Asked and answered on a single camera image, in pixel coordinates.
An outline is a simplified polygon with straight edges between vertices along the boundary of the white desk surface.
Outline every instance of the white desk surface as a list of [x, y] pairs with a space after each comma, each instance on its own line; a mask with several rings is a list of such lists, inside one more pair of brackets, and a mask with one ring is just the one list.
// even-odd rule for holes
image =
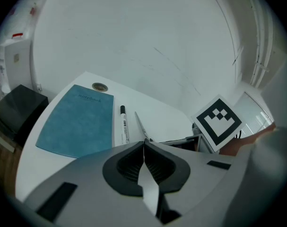
[[40, 131], [50, 113], [74, 85], [92, 88], [94, 82], [108, 86], [106, 93], [114, 96], [114, 145], [122, 144], [120, 106], [125, 105], [130, 141], [144, 140], [139, 123], [135, 117], [138, 113], [149, 137], [156, 142], [183, 139], [191, 136], [191, 122], [181, 111], [172, 108], [145, 94], [109, 79], [85, 72], [66, 86], [47, 106], [33, 127], [21, 154], [16, 176], [15, 194], [24, 201], [29, 193], [41, 182], [66, 166], [75, 158], [57, 155], [35, 146]]

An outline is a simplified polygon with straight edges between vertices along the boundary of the black and white fiducial marker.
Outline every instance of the black and white fiducial marker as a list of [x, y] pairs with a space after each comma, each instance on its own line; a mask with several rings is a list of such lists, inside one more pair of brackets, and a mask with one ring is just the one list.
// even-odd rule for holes
[[245, 126], [242, 117], [221, 95], [195, 114], [193, 120], [215, 152]]

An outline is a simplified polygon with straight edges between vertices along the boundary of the blue notebook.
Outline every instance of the blue notebook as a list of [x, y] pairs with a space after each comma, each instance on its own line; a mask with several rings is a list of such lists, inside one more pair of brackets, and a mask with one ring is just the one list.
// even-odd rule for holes
[[36, 146], [75, 158], [110, 149], [113, 99], [112, 95], [74, 85], [53, 109]]

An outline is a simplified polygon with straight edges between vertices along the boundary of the scissor blade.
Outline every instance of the scissor blade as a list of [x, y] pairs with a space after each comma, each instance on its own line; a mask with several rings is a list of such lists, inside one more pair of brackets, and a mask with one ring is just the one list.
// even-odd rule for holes
[[147, 139], [149, 140], [148, 134], [147, 134], [147, 132], [145, 131], [145, 129], [144, 129], [142, 123], [141, 123], [141, 120], [140, 120], [140, 118], [139, 118], [137, 112], [135, 112], [135, 115], [136, 115], [136, 118], [138, 119], [138, 122], [139, 122], [139, 124], [140, 124], [141, 130], [142, 130], [142, 132], [143, 132], [145, 138], [147, 138]]

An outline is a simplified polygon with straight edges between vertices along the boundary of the scissors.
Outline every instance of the scissors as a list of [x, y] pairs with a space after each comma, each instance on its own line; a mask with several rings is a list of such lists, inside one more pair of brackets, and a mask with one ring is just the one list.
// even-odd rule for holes
[[135, 112], [135, 115], [136, 115], [136, 118], [138, 119], [139, 125], [140, 125], [140, 127], [141, 127], [141, 130], [142, 130], [142, 132], [143, 132], [145, 138], [146, 138], [147, 140], [149, 140], [149, 141], [153, 141], [153, 140], [148, 136], [147, 131], [144, 129], [144, 127], [143, 127], [143, 125], [142, 125], [142, 123], [141, 123], [141, 120], [140, 120], [140, 118], [139, 118], [137, 112]]

